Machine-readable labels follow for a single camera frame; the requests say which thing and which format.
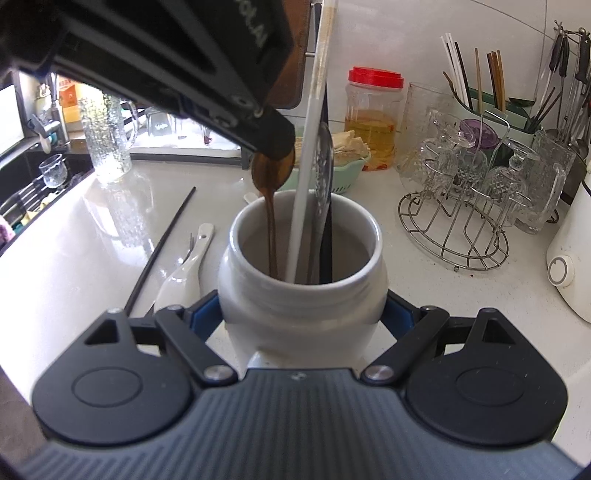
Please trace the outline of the black chopstick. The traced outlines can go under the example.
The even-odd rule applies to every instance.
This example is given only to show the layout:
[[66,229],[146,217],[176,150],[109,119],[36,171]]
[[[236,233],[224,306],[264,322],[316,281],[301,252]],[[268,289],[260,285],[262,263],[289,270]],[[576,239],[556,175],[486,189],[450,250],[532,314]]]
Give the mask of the black chopstick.
[[318,281],[321,284],[332,282],[332,175],[334,175],[334,143],[329,131],[328,90],[325,90],[322,102],[322,152],[324,152],[324,168],[322,179],[324,187],[324,219],[322,219],[322,242],[318,253]]
[[144,286],[148,276],[151,273],[152,267],[154,266],[162,248],[166,244],[168,237],[172,233],[176,223],[178,222],[179,218],[181,217],[182,213],[184,212],[185,208],[187,207],[189,201],[191,200],[191,198],[195,192],[197,192],[197,187],[193,186],[190,189],[190,191],[187,193],[186,197],[184,198],[184,200],[182,201],[180,206],[178,207],[178,209],[175,212],[174,216],[172,217],[169,225],[164,230],[164,232],[163,232],[162,236],[160,237],[159,241],[157,242],[154,250],[150,254],[146,264],[144,265],[137,281],[135,282],[135,284],[131,290],[131,293],[127,299],[127,302],[125,303],[125,305],[123,307],[123,312],[126,315],[129,315],[132,312],[132,310],[135,306],[135,303],[138,300],[138,298],[142,292],[143,286]]

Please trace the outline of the red lid plastic jar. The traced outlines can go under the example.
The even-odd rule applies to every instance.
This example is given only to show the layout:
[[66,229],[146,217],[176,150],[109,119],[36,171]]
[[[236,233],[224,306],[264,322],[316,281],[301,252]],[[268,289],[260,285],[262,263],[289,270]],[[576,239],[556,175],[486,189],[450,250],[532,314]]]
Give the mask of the red lid plastic jar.
[[401,73],[353,66],[346,85],[345,130],[354,131],[370,149],[363,169],[389,169],[396,152],[396,134],[405,80]]

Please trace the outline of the brown wooden cutting board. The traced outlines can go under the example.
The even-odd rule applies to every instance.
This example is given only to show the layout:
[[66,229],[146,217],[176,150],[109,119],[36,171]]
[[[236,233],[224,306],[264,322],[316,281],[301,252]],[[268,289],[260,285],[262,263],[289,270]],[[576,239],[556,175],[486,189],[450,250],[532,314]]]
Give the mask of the brown wooden cutting board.
[[294,48],[277,78],[267,103],[276,109],[290,110],[301,103],[304,88],[305,53],[311,25],[311,2],[308,0],[283,1],[287,13]]

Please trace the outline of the glass pitcher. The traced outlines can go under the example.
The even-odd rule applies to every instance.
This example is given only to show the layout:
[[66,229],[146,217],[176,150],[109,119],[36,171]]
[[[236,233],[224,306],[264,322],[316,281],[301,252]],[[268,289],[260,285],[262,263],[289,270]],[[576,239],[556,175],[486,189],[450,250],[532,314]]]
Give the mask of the glass pitcher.
[[527,160],[524,165],[528,201],[522,200],[524,207],[515,211],[513,223],[519,230],[535,235],[554,214],[576,153],[544,130],[534,135],[532,148],[539,160]]

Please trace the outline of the stemmed glass in sink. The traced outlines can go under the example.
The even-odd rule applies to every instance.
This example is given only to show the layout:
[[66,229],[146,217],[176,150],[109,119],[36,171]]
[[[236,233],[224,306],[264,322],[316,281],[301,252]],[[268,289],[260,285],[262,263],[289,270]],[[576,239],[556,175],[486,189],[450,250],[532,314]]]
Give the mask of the stemmed glass in sink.
[[39,165],[39,170],[44,184],[49,189],[61,187],[68,177],[67,166],[62,154],[54,154],[46,158]]

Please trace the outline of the copper small spoon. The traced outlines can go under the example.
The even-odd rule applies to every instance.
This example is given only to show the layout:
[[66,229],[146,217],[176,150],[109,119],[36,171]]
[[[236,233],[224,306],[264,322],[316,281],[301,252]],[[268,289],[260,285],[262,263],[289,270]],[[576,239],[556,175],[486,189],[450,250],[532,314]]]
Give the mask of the copper small spoon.
[[294,169],[296,153],[291,150],[281,160],[273,160],[262,153],[256,153],[252,159],[252,183],[263,195],[266,205],[267,251],[269,252],[270,277],[277,278],[276,260],[276,215],[273,198],[277,190],[287,182]]

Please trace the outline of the green chopstick holder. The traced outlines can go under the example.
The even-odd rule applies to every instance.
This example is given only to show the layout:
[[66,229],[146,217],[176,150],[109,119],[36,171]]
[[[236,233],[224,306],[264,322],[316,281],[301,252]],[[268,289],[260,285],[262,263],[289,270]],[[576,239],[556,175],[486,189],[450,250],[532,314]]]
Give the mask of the green chopstick holder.
[[515,112],[508,110],[503,113],[497,110],[493,104],[484,102],[485,114],[483,118],[474,113],[453,95],[444,94],[435,108],[451,114],[465,122],[475,136],[475,145],[472,150],[481,148],[492,151],[505,135],[512,140],[532,147],[534,135],[527,133],[524,128],[527,119]]

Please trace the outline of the white chopstick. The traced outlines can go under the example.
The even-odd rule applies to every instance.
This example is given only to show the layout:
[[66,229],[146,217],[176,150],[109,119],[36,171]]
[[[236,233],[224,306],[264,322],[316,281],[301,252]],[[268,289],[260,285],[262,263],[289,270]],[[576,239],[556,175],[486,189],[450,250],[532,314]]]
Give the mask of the white chopstick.
[[315,159],[315,146],[318,140],[318,126],[321,122],[322,105],[325,98],[329,70],[329,46],[334,29],[337,0],[322,1],[320,25],[318,25],[315,59],[311,70],[311,86],[308,92],[307,117],[304,123],[303,145],[301,146],[300,167],[298,167],[297,192],[294,196],[293,217],[290,225],[290,241],[287,250],[286,281],[294,283],[297,275],[298,256],[304,232],[305,212],[307,212],[308,184]]

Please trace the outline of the white ceramic jar mug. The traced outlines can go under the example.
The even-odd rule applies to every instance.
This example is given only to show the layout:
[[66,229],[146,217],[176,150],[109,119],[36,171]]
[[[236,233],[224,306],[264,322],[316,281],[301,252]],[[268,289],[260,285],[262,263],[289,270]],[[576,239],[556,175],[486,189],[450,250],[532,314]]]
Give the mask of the white ceramic jar mug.
[[218,273],[222,317],[238,364],[249,368],[353,368],[386,304],[383,235],[362,205],[332,198],[332,280],[308,284],[304,241],[297,280],[267,274],[266,208],[246,206],[229,229]]

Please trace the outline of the silver metal spoon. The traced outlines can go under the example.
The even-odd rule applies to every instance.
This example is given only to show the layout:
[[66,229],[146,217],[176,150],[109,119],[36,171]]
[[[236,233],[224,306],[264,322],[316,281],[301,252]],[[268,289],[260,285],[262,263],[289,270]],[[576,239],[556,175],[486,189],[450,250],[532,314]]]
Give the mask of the silver metal spoon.
[[322,219],[324,219],[324,187],[325,182],[322,179],[322,168],[324,168],[324,152],[322,152],[322,130],[321,124],[318,126],[318,148],[317,158],[315,158],[315,173],[317,174],[317,183],[315,184],[315,207],[314,215],[311,218],[311,244],[310,260],[308,260],[308,282],[318,280],[318,253],[320,252],[322,242]]

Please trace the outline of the white electric cooker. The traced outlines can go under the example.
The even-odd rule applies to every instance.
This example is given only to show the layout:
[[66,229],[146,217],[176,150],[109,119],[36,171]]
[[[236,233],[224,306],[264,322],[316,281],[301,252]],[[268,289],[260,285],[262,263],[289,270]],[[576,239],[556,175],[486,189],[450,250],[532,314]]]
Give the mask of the white electric cooker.
[[546,253],[547,277],[569,307],[591,322],[590,167]]

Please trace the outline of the tall textured glass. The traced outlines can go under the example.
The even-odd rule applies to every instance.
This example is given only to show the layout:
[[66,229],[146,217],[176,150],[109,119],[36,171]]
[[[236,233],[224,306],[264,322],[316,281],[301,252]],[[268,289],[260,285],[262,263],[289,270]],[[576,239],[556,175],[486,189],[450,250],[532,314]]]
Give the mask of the tall textured glass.
[[132,168],[129,150],[138,133],[135,105],[82,85],[78,101],[86,147],[102,184],[117,182]]

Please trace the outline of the green plastic basket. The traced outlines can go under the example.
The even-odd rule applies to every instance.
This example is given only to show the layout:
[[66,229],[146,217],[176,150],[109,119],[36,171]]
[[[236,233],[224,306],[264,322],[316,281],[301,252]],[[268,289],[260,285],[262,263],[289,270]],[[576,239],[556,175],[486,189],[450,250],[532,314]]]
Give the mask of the green plastic basket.
[[[298,167],[301,158],[301,143],[303,136],[295,139],[295,164],[290,178],[280,187],[280,190],[296,190],[298,184]],[[348,130],[332,134],[332,144],[335,148],[334,172],[332,172],[332,193],[343,194],[356,182],[363,167],[370,160],[370,148],[355,131]],[[308,189],[315,187],[317,174],[312,167]]]

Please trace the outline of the white ceramic soup spoon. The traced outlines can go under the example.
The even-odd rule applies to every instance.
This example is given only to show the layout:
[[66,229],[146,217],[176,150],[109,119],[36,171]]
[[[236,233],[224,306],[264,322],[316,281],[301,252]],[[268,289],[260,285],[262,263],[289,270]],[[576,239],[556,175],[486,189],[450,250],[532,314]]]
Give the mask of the white ceramic soup spoon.
[[171,305],[188,307],[197,301],[200,295],[199,270],[202,260],[214,238],[214,224],[201,224],[195,234],[189,235],[189,248],[180,265],[161,285],[151,312]]

